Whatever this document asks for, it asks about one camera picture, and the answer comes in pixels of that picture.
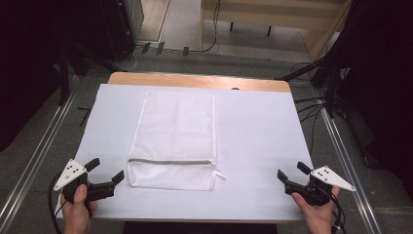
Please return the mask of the black metal stand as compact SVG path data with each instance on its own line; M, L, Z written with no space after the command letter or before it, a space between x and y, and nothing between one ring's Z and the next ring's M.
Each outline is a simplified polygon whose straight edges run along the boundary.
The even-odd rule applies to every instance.
M63 105L69 97L68 65L65 47L59 48L59 76L60 76L60 101Z
M329 58L323 57L316 61L306 62L304 67L279 78L279 81L289 82L314 69L316 70L316 73L311 80L311 84L314 88L320 88L322 84L326 84L324 106L328 116L332 118L333 100L335 96L336 83L340 78L340 68Z

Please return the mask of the dark computer cabinet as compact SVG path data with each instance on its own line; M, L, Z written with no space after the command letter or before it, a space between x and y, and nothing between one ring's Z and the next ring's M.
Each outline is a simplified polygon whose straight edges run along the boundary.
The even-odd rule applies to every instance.
M144 20L141 0L99 0L109 45L108 57L119 61L135 48Z

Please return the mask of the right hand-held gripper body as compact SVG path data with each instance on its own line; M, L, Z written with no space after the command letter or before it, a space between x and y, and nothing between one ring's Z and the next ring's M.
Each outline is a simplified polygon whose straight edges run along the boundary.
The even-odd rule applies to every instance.
M329 167L324 166L312 170L309 175L309 182L306 185L288 180L284 184L284 193L299 193L311 206L323 206L332 199L332 188L339 187L349 191L355 191L355 187L349 184L342 177L333 172Z

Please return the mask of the person's right hand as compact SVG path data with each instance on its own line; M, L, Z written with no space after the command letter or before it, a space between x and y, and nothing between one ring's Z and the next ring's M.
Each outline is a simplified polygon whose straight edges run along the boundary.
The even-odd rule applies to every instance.
M332 234L331 219L335 204L329 201L323 206L311 206L299 193L291 193L293 201L304 216L310 234Z

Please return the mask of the person's dark clothing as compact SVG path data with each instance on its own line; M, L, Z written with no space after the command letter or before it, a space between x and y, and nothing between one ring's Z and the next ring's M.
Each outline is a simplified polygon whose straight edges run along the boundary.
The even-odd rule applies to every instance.
M126 222L123 234L278 234L275 224Z

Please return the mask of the white mesh laundry bag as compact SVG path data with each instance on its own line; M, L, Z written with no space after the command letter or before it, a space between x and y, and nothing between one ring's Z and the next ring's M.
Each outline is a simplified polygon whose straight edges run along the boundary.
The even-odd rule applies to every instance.
M133 187L212 190L219 176L215 97L146 93L127 172Z

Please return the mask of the light wooden furniture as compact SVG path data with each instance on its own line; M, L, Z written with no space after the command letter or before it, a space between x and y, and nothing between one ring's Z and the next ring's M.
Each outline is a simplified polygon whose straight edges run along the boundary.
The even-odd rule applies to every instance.
M289 27L301 30L312 61L320 59L332 36L340 32L353 0L201 0L200 44L204 21L212 20L217 3L219 19L228 22Z

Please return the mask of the white table cover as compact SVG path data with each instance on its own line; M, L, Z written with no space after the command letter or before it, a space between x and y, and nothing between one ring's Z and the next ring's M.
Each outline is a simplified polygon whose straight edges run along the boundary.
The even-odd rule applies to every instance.
M74 158L100 161L89 178L109 180L127 168L133 131L149 86L102 85ZM282 223L301 220L277 172L297 182L296 168L311 158L294 106L284 92L210 90L216 98L217 170L210 191L135 188L117 185L98 201L95 218L110 220Z

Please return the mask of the wooden table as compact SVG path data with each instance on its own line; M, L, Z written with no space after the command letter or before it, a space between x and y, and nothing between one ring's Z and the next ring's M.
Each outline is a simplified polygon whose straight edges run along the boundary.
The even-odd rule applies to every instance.
M278 80L259 80L227 76L205 76L169 73L132 73L114 72L110 75L109 84L186 87L204 89L238 88L247 91L290 93L287 82Z

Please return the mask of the person's left hand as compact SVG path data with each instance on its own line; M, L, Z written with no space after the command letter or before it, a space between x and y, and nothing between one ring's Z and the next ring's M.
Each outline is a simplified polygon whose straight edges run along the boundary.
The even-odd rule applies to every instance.
M64 234L90 234L92 231L91 217L97 211L97 204L90 202L85 206L88 187L80 184L74 194L72 203L67 203L63 194L60 195L64 219Z

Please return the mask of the metal floor rail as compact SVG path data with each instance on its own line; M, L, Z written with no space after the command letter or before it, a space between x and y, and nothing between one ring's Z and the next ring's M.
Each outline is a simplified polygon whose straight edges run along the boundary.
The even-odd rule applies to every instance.
M12 144L0 152L0 234L8 232L74 96L71 93L57 105L58 95L52 95Z
M333 146L339 158L344 174L347 180L356 189L353 192L353 197L356 202L358 212L361 216L361 220L363 221L367 234L383 234L376 219L376 215L374 214L373 208L370 205L370 202L366 196L366 193L364 192L364 189L362 188L360 180L358 179L355 167L353 166L350 155L340 136L340 133L335 125L334 120L330 118L329 114L325 110L322 111L322 118L329 132L330 138L332 140Z

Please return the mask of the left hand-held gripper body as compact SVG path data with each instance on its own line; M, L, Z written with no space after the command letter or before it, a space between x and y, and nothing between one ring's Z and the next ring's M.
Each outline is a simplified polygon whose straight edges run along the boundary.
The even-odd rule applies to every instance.
M88 171L85 165L70 159L62 170L54 186L54 191L61 191L66 201L72 203L75 191L80 184L85 184L88 187L88 195L85 200L86 207L89 202L113 197L116 187L116 183L112 182L112 178L110 181L103 183L88 182Z

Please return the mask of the black curtain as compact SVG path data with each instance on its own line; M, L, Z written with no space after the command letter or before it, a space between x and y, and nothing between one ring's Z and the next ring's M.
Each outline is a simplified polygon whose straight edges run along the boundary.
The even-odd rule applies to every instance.
M0 0L0 152L60 90L59 48L81 70L92 52L77 41L83 0Z
M413 0L354 0L341 38L339 94L361 117L358 139L413 201Z

